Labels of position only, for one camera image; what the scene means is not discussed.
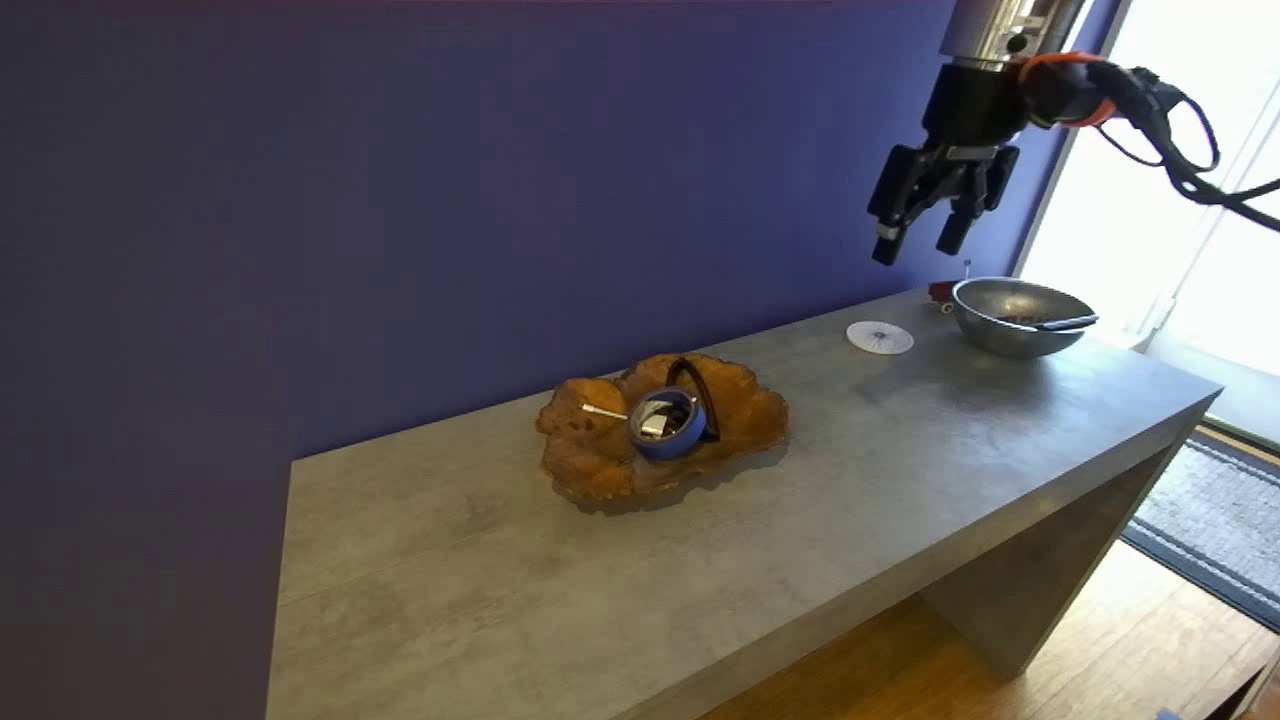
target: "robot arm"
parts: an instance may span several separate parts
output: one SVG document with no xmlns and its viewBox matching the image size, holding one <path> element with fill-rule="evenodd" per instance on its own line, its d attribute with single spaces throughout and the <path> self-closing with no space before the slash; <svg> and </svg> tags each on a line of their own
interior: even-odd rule
<svg viewBox="0 0 1280 720">
<path fill-rule="evenodd" d="M 973 218 L 999 205 L 1016 168 L 1016 134 L 1028 122 L 1099 127 L 1124 115 L 1159 152 L 1173 188 L 1198 205 L 1232 209 L 1280 231 L 1280 218 L 1249 209 L 1254 196 L 1222 191 L 1199 172 L 1218 168 L 1218 134 L 1198 101 L 1150 67 L 1116 67 L 1095 57 L 1059 57 L 1083 0 L 955 0 L 943 52 L 951 57 L 925 108 L 925 142 L 895 142 L 870 210 L 881 218 L 877 258 L 893 262 L 909 225 L 948 200 L 951 215 L 935 239 L 955 256 Z M 1211 149 L 1211 163 L 1192 163 L 1173 142 L 1168 112 L 1190 104 Z"/>
</svg>

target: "wooden floor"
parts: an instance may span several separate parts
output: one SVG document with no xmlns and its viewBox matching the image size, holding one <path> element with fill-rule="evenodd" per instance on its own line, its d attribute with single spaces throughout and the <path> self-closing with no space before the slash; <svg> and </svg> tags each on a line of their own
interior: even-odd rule
<svg viewBox="0 0 1280 720">
<path fill-rule="evenodd" d="M 1016 685 L 997 685 L 920 601 L 909 601 L 716 709 L 712 720 L 1199 720 L 1277 653 L 1271 630 L 1116 545 Z"/>
</svg>

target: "silver bowl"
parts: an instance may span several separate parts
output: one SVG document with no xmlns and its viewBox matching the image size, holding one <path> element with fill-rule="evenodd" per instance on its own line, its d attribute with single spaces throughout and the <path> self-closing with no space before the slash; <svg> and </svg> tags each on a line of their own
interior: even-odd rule
<svg viewBox="0 0 1280 720">
<path fill-rule="evenodd" d="M 1019 360 L 1059 350 L 1095 322 L 1082 296 L 1013 274 L 961 280 L 948 315 L 967 342 Z"/>
</svg>

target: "blue wall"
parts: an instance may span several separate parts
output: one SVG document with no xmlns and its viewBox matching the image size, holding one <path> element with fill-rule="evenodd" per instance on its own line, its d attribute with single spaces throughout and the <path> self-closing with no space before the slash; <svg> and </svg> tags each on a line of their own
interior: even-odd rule
<svg viewBox="0 0 1280 720">
<path fill-rule="evenodd" d="M 5 714 L 257 714 L 293 454 L 955 270 L 948 0 L 355 9 L 0 19 Z"/>
</svg>

